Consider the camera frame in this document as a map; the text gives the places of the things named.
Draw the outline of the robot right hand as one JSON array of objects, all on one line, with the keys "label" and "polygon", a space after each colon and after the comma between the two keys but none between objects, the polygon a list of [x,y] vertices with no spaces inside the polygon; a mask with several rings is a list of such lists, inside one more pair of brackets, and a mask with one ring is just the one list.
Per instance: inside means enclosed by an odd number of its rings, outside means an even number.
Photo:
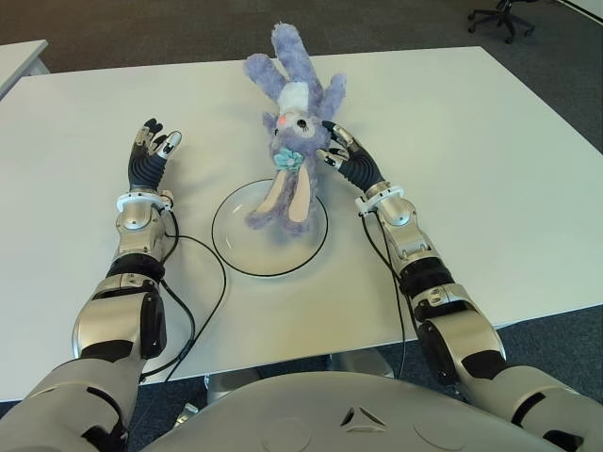
[{"label": "robot right hand", "polygon": [[372,156],[349,131],[332,121],[323,121],[321,124],[328,131],[329,140],[340,145],[340,148],[317,149],[317,156],[321,161],[336,169],[363,192],[384,182]]}]

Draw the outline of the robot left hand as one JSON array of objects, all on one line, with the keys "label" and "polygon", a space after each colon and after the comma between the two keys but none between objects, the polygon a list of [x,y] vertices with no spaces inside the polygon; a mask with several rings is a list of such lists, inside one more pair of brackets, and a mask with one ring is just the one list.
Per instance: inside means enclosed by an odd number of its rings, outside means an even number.
[{"label": "robot left hand", "polygon": [[147,120],[138,130],[128,161],[129,189],[157,191],[167,161],[182,140],[179,131],[161,135],[163,124],[155,118]]}]

